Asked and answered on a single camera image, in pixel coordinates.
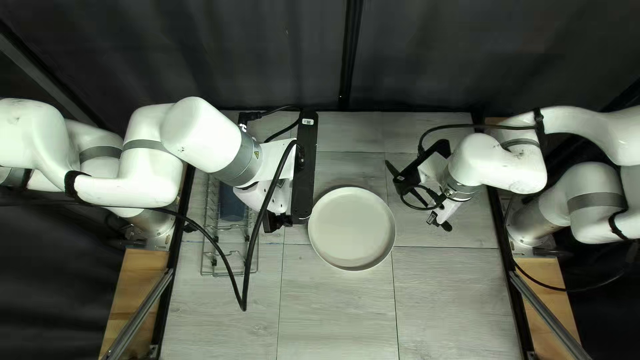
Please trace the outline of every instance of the black wristband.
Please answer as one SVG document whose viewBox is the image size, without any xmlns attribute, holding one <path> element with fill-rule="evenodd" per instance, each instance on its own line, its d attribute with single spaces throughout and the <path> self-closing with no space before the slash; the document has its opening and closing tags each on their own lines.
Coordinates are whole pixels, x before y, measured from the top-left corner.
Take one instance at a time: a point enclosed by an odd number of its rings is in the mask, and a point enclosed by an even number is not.
<svg viewBox="0 0 640 360">
<path fill-rule="evenodd" d="M 91 176 L 85 172 L 77 171 L 77 170 L 71 170 L 65 174 L 65 194 L 67 194 L 68 196 L 71 196 L 72 198 L 74 198 L 76 201 L 80 203 L 87 204 L 86 201 L 84 201 L 83 199 L 80 199 L 80 196 L 78 196 L 78 192 L 76 191 L 76 187 L 74 186 L 76 182 L 76 178 L 80 175 Z"/>
</svg>

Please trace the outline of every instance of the white tile floor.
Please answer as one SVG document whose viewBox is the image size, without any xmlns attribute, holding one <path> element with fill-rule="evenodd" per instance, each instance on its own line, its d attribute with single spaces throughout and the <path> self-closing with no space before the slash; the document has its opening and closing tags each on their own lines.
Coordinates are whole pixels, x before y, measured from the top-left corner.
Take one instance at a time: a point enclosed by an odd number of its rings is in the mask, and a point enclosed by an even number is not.
<svg viewBox="0 0 640 360">
<path fill-rule="evenodd" d="M 228 116 L 235 120 L 236 113 Z M 200 241 L 183 238 L 163 353 L 169 359 L 519 359 L 488 199 L 481 193 L 445 233 L 404 207 L 384 161 L 402 169 L 423 130 L 470 122 L 468 114 L 320 113 L 316 198 L 340 185 L 387 202 L 396 247 L 376 268 L 350 273 L 323 262 L 303 226 L 260 239 L 260 271 L 242 313 L 226 277 L 202 277 Z M 279 113 L 250 124 L 258 140 L 295 120 Z M 444 131 L 453 145 L 466 130 Z M 295 136 L 295 130 L 282 138 Z M 190 215 L 202 217 L 202 174 Z"/>
</svg>

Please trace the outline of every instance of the black backdrop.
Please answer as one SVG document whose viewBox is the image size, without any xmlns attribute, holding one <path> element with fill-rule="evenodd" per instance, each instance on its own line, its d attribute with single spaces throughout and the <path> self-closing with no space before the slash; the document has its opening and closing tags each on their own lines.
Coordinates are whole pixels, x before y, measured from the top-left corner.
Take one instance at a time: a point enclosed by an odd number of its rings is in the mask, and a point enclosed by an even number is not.
<svg viewBox="0 0 640 360">
<path fill-rule="evenodd" d="M 137 107 L 190 95 L 236 109 L 601 110 L 640 78 L 638 18 L 628 0 L 0 1 L 120 134 Z M 361 20 L 355 41 L 346 19 Z M 341 80 L 353 84 L 339 104 Z"/>
</svg>

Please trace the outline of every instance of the wooden base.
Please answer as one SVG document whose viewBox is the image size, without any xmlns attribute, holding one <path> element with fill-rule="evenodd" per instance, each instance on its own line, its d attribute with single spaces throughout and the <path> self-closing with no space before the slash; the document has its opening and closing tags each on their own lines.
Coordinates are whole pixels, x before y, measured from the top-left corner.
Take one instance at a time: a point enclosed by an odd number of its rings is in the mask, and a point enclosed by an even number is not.
<svg viewBox="0 0 640 360">
<path fill-rule="evenodd" d="M 560 266 L 556 258 L 517 258 L 516 261 L 518 265 L 533 278 L 545 284 L 564 288 L 562 273 L 560 272 Z M 524 277 L 519 271 L 518 274 L 520 274 L 537 296 L 539 296 L 564 327 L 566 327 L 571 335 L 579 342 L 580 338 L 567 294 L 565 292 L 543 288 Z M 558 341 L 556 335 L 551 332 L 538 313 L 526 300 L 525 311 L 529 321 L 533 347 L 538 358 L 540 360 L 573 360 L 573 357 Z"/>
<path fill-rule="evenodd" d="M 169 253 L 165 251 L 126 250 L 99 359 L 111 346 L 113 340 L 136 312 L 149 291 L 160 280 L 166 268 L 168 257 Z M 156 321 L 156 312 L 157 304 L 151 309 L 138 333 L 127 347 L 122 356 L 123 359 L 134 356 L 142 357 L 148 353 Z"/>
</svg>

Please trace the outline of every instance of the white round dish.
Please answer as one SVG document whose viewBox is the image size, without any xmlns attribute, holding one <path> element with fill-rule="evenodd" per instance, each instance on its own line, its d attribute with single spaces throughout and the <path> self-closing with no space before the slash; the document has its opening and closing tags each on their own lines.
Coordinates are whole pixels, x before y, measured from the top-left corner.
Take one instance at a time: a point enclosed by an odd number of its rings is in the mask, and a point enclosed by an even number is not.
<svg viewBox="0 0 640 360">
<path fill-rule="evenodd" d="M 391 252 L 396 221 L 376 194 L 344 187 L 324 194 L 308 223 L 311 245 L 330 265 L 349 271 L 372 268 Z"/>
</svg>

